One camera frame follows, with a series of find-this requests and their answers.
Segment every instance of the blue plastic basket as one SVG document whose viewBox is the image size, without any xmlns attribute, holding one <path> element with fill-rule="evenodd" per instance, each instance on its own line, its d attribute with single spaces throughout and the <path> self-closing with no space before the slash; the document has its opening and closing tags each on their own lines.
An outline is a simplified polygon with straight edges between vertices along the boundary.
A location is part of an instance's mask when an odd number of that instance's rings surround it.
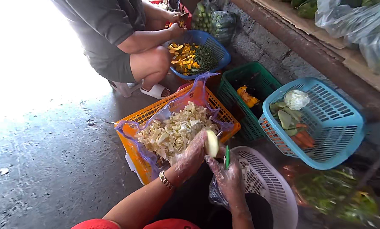
<svg viewBox="0 0 380 229">
<path fill-rule="evenodd" d="M 314 147 L 302 150 L 286 134 L 272 116 L 269 104 L 283 101 L 290 90 L 308 93 L 310 103 L 300 110 L 302 123 L 315 139 Z M 364 118 L 336 91 L 322 81 L 307 77 L 292 81 L 272 93 L 263 103 L 263 114 L 259 118 L 269 139 L 287 156 L 299 157 L 315 169 L 331 169 L 345 161 L 362 142 Z"/>
<path fill-rule="evenodd" d="M 211 73 L 215 73 L 216 71 L 224 68 L 231 61 L 231 55 L 228 51 L 210 34 L 200 31 L 200 30 L 189 30 L 182 37 L 170 40 L 164 44 L 167 47 L 172 42 L 176 44 L 185 44 L 185 43 L 195 43 L 198 45 L 207 46 L 211 49 L 212 55 L 218 60 L 218 66 L 213 70 L 210 70 Z M 170 69 L 179 77 L 185 80 L 194 80 L 198 75 L 183 75 L 176 71 L 172 66 Z"/>
</svg>

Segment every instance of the hand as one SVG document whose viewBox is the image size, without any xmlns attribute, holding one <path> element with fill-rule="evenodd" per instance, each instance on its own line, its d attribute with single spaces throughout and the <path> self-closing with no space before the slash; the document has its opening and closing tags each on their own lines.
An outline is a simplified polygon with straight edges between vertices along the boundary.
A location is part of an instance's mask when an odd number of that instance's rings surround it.
<svg viewBox="0 0 380 229">
<path fill-rule="evenodd" d="M 228 169 L 225 169 L 224 164 L 219 164 L 218 161 L 209 155 L 205 156 L 205 161 L 214 173 L 218 188 L 228 201 L 231 212 L 248 210 L 245 200 L 242 169 L 238 156 L 230 152 Z"/>
<path fill-rule="evenodd" d="M 177 22 L 173 23 L 168 30 L 171 32 L 171 39 L 181 37 L 187 31 L 186 28 L 180 28 Z"/>
<path fill-rule="evenodd" d="M 166 20 L 169 22 L 178 22 L 182 13 L 168 11 L 166 14 Z"/>
<path fill-rule="evenodd" d="M 204 162 L 204 142 L 207 141 L 207 131 L 201 130 L 190 142 L 184 153 L 177 156 L 175 172 L 184 182 L 193 176 Z"/>
</svg>

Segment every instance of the plastic stool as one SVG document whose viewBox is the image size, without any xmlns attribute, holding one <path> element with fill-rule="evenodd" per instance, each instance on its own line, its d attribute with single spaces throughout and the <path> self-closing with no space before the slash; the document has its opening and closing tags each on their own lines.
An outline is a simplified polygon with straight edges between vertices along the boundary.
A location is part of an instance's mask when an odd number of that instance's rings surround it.
<svg viewBox="0 0 380 229">
<path fill-rule="evenodd" d="M 142 83 L 138 83 L 138 85 L 134 86 L 133 88 L 130 88 L 127 83 L 119 83 L 110 80 L 108 82 L 114 90 L 120 92 L 122 96 L 125 98 L 131 97 L 132 92 L 139 89 L 142 86 Z"/>
</svg>

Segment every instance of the wet floor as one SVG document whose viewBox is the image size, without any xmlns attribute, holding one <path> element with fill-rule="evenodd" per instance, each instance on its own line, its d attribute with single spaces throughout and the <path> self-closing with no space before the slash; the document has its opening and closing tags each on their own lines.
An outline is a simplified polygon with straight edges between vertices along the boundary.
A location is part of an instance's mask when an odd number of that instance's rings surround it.
<svg viewBox="0 0 380 229">
<path fill-rule="evenodd" d="M 8 4 L 0 2 L 0 169 L 9 169 L 0 175 L 0 228 L 100 218 L 142 186 L 111 122 L 157 99 L 113 92 L 50 1 Z"/>
</svg>

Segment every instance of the long bean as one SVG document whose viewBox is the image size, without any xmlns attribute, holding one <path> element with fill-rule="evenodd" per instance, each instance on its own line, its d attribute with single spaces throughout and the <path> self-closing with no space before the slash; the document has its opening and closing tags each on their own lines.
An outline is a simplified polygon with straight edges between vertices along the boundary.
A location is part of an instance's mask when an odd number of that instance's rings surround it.
<svg viewBox="0 0 380 229">
<path fill-rule="evenodd" d="M 200 67 L 199 68 L 191 68 L 187 71 L 187 75 L 197 75 L 214 69 L 218 65 L 218 61 L 211 54 L 211 49 L 206 46 L 200 46 L 196 49 L 195 53 L 196 57 L 194 61 L 197 62 Z"/>
</svg>

